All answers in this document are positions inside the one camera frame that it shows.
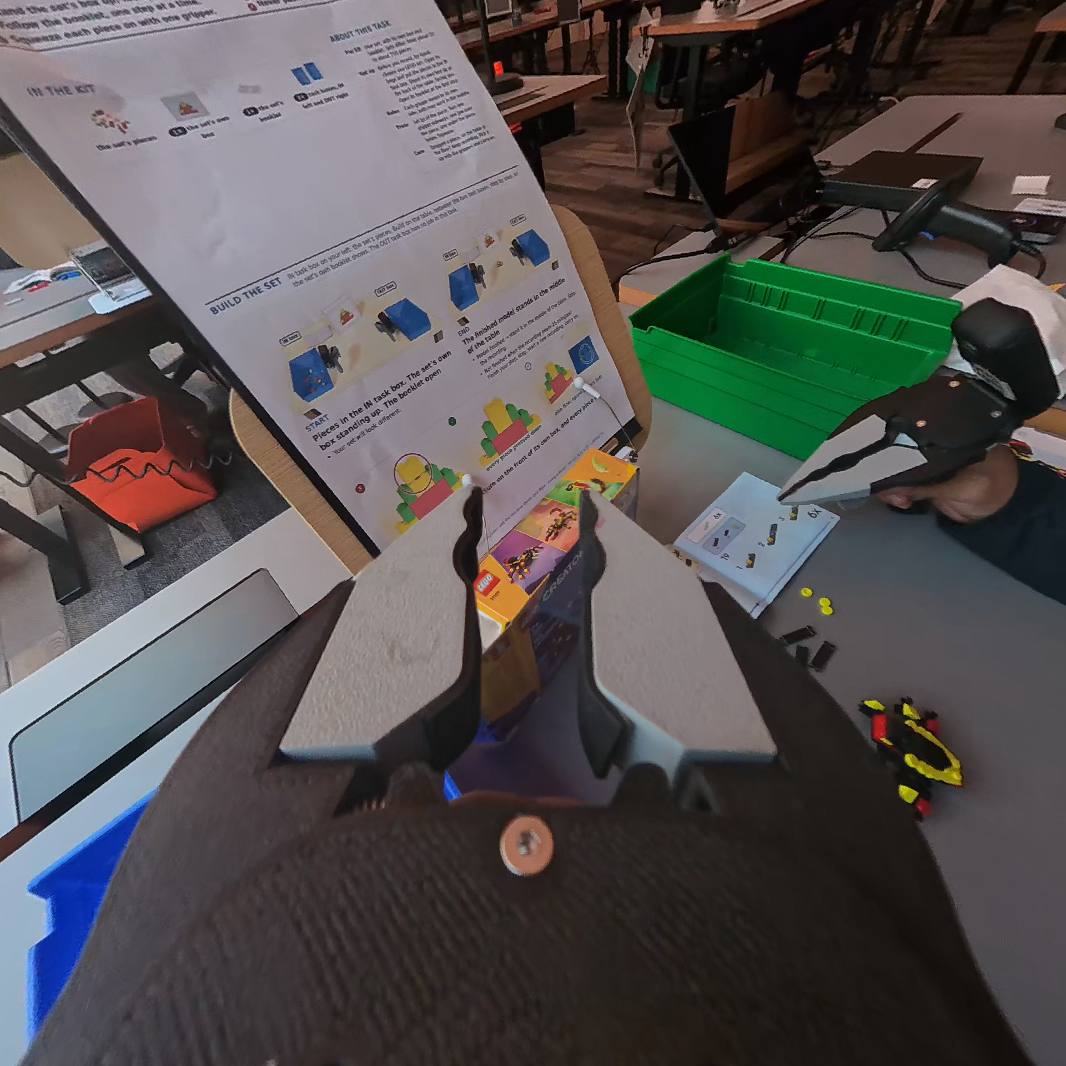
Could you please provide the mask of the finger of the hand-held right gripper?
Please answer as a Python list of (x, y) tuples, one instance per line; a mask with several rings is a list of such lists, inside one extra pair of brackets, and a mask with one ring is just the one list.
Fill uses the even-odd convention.
[(835, 441), (819, 446), (790, 481), (790, 504), (824, 505), (863, 499), (875, 483), (926, 463), (912, 446), (891, 445), (855, 459), (843, 454)]
[(853, 473), (860, 461), (885, 447), (888, 424), (870, 415), (840, 429), (820, 445), (778, 492), (780, 500), (847, 500), (868, 495), (870, 481), (859, 485)]

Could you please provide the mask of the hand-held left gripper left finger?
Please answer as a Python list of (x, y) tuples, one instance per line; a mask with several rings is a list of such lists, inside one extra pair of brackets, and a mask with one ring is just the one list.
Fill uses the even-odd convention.
[(450, 492), (354, 579), (280, 741), (286, 757), (442, 771), (471, 745), (482, 717), (482, 496)]

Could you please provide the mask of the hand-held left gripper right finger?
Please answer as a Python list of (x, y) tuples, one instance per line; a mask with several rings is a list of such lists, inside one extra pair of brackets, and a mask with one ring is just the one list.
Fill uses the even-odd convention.
[(604, 498), (581, 492), (577, 725), (597, 780), (659, 768), (770, 766), (778, 747), (708, 587)]

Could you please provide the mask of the lego instruction booklet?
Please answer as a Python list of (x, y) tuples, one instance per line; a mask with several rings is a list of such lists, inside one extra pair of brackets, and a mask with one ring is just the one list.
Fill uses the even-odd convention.
[(673, 542), (702, 582), (716, 582), (755, 619), (839, 516), (815, 504), (778, 502), (779, 490), (743, 472)]

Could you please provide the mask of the person's right forearm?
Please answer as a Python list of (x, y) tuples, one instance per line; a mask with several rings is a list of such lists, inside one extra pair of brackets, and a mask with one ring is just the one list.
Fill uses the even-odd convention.
[(989, 517), (962, 524), (941, 516), (940, 529), (973, 554), (1025, 586), (1065, 602), (1065, 480), (1038, 461), (1010, 449), (1017, 484)]

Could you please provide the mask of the cluster of black lego plates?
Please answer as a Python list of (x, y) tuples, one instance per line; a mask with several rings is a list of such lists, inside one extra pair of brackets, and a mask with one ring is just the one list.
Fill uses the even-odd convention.
[(787, 631), (778, 637), (778, 641), (801, 666), (819, 673), (825, 671), (837, 651), (837, 646), (831, 641), (819, 642), (818, 636), (815, 627), (808, 624)]

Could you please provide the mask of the black yellow red lego model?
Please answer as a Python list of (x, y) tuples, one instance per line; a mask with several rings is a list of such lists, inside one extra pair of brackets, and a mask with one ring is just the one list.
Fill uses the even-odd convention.
[(875, 752), (890, 768), (899, 798), (912, 809), (916, 821), (932, 812), (933, 787), (962, 789), (962, 761), (943, 743), (935, 711), (908, 696), (892, 706), (862, 700), (859, 712), (868, 720)]

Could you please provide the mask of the person's right hand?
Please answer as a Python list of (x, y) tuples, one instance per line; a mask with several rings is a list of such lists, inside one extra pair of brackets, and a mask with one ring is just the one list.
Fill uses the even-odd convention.
[(1018, 480), (1018, 461), (1014, 452), (1008, 446), (996, 446), (983, 461), (963, 468), (947, 481), (898, 486), (876, 497), (898, 511), (928, 503), (956, 524), (974, 524), (1006, 507), (1015, 495)]

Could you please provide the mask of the green plastic bin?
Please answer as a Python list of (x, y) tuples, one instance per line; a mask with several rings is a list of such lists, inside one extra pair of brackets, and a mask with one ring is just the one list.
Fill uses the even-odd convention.
[(630, 324), (652, 395), (807, 461), (860, 406), (927, 379), (962, 309), (893, 286), (721, 257)]

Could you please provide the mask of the black barcode scanner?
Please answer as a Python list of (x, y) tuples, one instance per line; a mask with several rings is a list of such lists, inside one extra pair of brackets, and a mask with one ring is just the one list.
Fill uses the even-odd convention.
[(942, 179), (922, 191), (918, 198), (886, 225), (872, 241), (875, 252), (901, 252), (921, 233), (966, 244), (985, 255), (987, 266), (1006, 264), (1022, 254), (1039, 259), (1041, 253), (1031, 247), (1006, 223), (976, 207), (955, 199), (956, 181)]

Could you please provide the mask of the black flat device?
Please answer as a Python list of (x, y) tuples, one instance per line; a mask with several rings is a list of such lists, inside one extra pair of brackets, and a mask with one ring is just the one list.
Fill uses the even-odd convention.
[(944, 181), (951, 193), (959, 195), (976, 177), (982, 163), (979, 155), (877, 150), (825, 177), (819, 200), (831, 206), (902, 212)]

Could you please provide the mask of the brown background desk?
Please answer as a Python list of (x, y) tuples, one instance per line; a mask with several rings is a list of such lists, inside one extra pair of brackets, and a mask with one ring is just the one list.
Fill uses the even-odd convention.
[(886, 2), (661, 2), (643, 31), (660, 54), (656, 103), (675, 111), (698, 154), (715, 165), (702, 193), (668, 146), (652, 159), (646, 196), (726, 207), (800, 164), (808, 141), (797, 120), (807, 60), (857, 31), (839, 86), (860, 86)]

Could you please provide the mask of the white instruction poster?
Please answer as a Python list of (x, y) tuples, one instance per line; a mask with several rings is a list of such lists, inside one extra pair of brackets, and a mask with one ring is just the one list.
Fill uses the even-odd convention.
[(433, 2), (2, 2), (2, 126), (367, 550), (470, 474), (508, 532), (637, 423)]

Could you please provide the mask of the clear acrylic sign holder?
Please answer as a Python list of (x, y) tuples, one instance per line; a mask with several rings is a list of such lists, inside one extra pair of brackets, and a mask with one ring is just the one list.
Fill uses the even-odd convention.
[(96, 295), (88, 296), (90, 307), (95, 313), (115, 313), (154, 296), (152, 291), (103, 240), (72, 247), (68, 254), (72, 263), (97, 290)]

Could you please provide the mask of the small background desk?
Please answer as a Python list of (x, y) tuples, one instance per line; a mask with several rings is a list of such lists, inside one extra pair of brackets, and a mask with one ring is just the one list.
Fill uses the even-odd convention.
[(607, 81), (605, 74), (528, 76), (522, 87), (494, 97), (542, 189), (542, 148), (574, 135), (575, 104), (601, 93)]

